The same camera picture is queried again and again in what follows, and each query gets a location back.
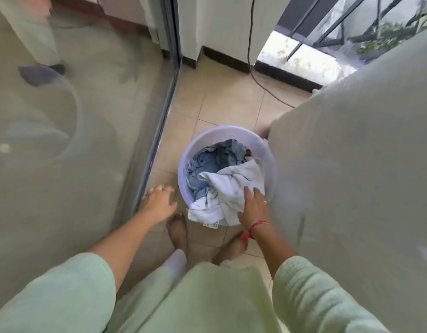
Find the white towel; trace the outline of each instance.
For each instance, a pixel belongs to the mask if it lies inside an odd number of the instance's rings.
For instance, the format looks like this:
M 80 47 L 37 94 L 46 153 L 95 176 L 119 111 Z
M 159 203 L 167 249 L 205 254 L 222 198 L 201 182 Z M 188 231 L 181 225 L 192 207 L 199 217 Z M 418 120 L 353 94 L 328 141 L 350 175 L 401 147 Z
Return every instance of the white towel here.
M 198 177 L 211 187 L 207 196 L 189 207 L 188 218 L 195 222 L 212 224 L 225 219 L 229 225 L 238 225 L 237 214 L 244 210 L 244 186 L 251 191 L 256 187 L 265 193 L 264 176 L 254 159 L 223 168 L 218 173 L 202 172 Z

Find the red string bracelet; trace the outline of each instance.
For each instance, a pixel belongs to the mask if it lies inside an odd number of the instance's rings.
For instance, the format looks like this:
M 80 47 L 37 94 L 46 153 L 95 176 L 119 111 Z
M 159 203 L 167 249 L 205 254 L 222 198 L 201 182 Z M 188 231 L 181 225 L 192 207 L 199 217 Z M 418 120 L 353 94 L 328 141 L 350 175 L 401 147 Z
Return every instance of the red string bracelet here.
M 253 236 L 252 236 L 252 229 L 253 229 L 255 226 L 260 225 L 260 224 L 268 224 L 268 223 L 267 223 L 266 221 L 263 221 L 263 220 L 255 221 L 254 223 L 252 223 L 252 224 L 250 225 L 250 227 L 249 227 L 249 230 L 248 230 L 249 238 L 254 239 L 254 238 L 253 238 Z

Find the light green sleeve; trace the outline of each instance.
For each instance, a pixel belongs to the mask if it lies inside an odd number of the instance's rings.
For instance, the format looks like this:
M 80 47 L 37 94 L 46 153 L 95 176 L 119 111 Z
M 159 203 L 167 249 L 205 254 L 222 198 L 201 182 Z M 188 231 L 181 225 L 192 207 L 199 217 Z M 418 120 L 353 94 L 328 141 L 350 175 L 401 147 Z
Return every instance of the light green sleeve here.
M 101 333 L 115 296 L 115 280 L 105 260 L 80 253 L 11 299 L 0 310 L 0 333 Z
M 272 298 L 291 333 L 388 332 L 331 276 L 303 257 L 291 257 L 279 267 Z

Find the bare foot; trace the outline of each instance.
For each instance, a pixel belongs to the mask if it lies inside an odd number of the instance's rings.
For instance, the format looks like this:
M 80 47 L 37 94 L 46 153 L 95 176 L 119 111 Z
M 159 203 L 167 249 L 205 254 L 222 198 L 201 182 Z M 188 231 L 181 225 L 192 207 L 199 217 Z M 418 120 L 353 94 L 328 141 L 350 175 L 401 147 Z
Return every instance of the bare foot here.
M 181 249 L 187 256 L 186 218 L 182 213 L 175 214 L 167 221 L 167 231 L 175 250 Z
M 241 233 L 230 240 L 226 247 L 222 248 L 219 253 L 212 259 L 212 263 L 220 265 L 226 259 L 232 261 L 234 258 L 241 256 L 246 251 L 246 246 L 241 240 Z

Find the person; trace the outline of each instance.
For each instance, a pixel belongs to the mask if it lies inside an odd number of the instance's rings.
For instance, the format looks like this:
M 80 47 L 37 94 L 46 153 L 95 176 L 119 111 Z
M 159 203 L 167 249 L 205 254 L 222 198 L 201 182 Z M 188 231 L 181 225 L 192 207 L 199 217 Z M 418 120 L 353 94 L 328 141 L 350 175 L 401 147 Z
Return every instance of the person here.
M 328 274 L 300 257 L 271 225 L 264 195 L 246 187 L 239 219 L 273 277 L 273 305 L 255 268 L 228 262 L 244 253 L 234 238 L 212 263 L 184 275 L 184 216 L 167 222 L 175 252 L 116 303 L 116 292 L 147 232 L 176 210 L 173 188 L 148 191 L 137 214 L 86 253 L 29 283 L 0 310 L 0 332 L 388 332 Z
M 51 83 L 57 74 L 65 74 L 48 20 L 51 7 L 50 0 L 0 0 L 1 13 L 37 62 L 18 66 L 21 77 L 32 86 Z

